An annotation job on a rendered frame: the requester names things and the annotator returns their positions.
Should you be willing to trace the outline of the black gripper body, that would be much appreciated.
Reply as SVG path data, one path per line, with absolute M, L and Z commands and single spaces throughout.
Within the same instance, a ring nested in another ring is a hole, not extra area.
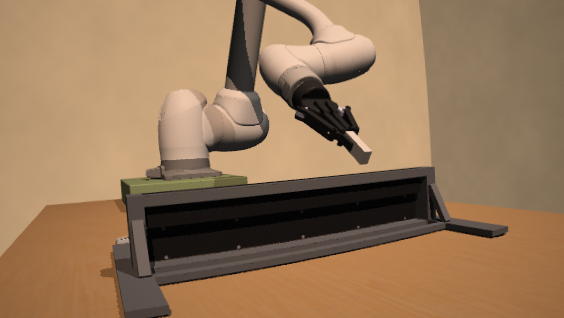
M 325 101 L 331 100 L 328 90 L 318 81 L 308 80 L 301 83 L 294 91 L 292 96 L 292 103 L 295 109 L 297 106 L 308 107 L 317 115 L 321 116 L 321 110 L 314 104 L 315 99 L 319 99 L 325 105 Z M 327 97 L 326 97 L 327 96 Z M 332 100 L 331 100 L 332 101 Z M 338 104 L 332 101 L 334 106 L 338 109 Z M 326 105 L 325 105 L 326 106 Z M 327 106 L 326 106 L 327 107 Z M 328 108 L 328 107 L 327 107 Z M 328 108 L 329 109 L 329 108 Z M 331 110 L 329 109 L 331 114 Z

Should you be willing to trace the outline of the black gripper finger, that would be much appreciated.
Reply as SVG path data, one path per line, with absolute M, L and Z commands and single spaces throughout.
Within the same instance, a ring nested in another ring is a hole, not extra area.
M 338 107 L 338 109 L 333 105 L 331 100 L 326 100 L 325 105 L 331 110 L 331 115 L 368 150 L 368 155 L 366 157 L 365 163 L 368 164 L 368 161 L 371 156 L 371 149 L 357 136 L 359 133 L 359 126 L 355 121 L 352 113 L 351 107 Z M 349 127 L 348 127 L 349 126 Z
M 341 147 L 343 145 L 360 165 L 364 165 L 368 155 L 368 150 L 350 133 L 350 131 L 347 131 L 329 114 L 329 110 L 320 100 L 315 99 L 314 104 L 321 110 L 321 116 L 318 116 L 307 107 L 304 108 L 302 106 L 297 106 L 295 119 L 304 122 L 328 141 L 332 142 L 337 140 L 337 146 Z

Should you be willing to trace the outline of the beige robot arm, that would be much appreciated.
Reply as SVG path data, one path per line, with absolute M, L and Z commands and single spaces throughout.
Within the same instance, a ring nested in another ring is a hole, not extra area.
M 259 55 L 266 4 L 305 24 L 314 36 L 310 45 L 274 44 Z M 370 39 L 334 25 L 305 0 L 236 0 L 225 87 L 212 105 L 195 89 L 168 93 L 158 122 L 160 158 L 166 162 L 146 169 L 145 177 L 222 176 L 210 168 L 210 152 L 246 150 L 265 140 L 269 118 L 254 91 L 258 60 L 267 86 L 296 111 L 292 96 L 301 83 L 324 86 L 359 77 L 374 64 L 376 50 Z

